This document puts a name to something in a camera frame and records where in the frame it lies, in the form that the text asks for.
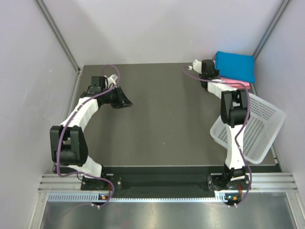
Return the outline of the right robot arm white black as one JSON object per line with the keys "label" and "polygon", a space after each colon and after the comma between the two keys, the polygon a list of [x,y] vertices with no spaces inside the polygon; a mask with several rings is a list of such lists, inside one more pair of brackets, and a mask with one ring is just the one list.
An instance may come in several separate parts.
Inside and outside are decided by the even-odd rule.
{"label": "right robot arm white black", "polygon": [[227,156],[221,177],[210,181],[211,188],[235,188],[246,178],[243,152],[244,129],[249,118],[249,94],[242,83],[227,82],[220,77],[213,60],[194,61],[193,70],[199,73],[201,85],[221,99],[220,118],[227,132]]}

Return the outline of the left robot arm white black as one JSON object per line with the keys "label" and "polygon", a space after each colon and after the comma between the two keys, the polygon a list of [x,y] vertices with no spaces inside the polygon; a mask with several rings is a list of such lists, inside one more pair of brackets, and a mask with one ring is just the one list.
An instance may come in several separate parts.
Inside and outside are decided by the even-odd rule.
{"label": "left robot arm white black", "polygon": [[50,129],[51,157],[57,174],[65,177],[61,166],[73,169],[72,174],[91,179],[97,189],[108,184],[103,166],[89,156],[84,130],[93,115],[105,104],[113,109],[131,107],[133,103],[118,86],[119,76],[93,76],[91,85],[83,92],[77,105],[60,125]]}

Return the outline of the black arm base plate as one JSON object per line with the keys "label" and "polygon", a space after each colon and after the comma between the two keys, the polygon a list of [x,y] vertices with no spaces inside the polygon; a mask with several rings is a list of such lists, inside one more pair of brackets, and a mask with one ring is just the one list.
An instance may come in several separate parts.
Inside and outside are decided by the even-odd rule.
{"label": "black arm base plate", "polygon": [[223,166],[105,167],[114,198],[207,198],[207,176]]}

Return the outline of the blue t shirt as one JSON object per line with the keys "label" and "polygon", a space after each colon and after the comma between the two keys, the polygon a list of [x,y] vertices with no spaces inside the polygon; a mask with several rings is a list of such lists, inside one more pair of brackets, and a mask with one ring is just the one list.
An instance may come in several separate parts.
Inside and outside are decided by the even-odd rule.
{"label": "blue t shirt", "polygon": [[224,78],[255,82],[254,57],[218,51],[215,55],[215,68]]}

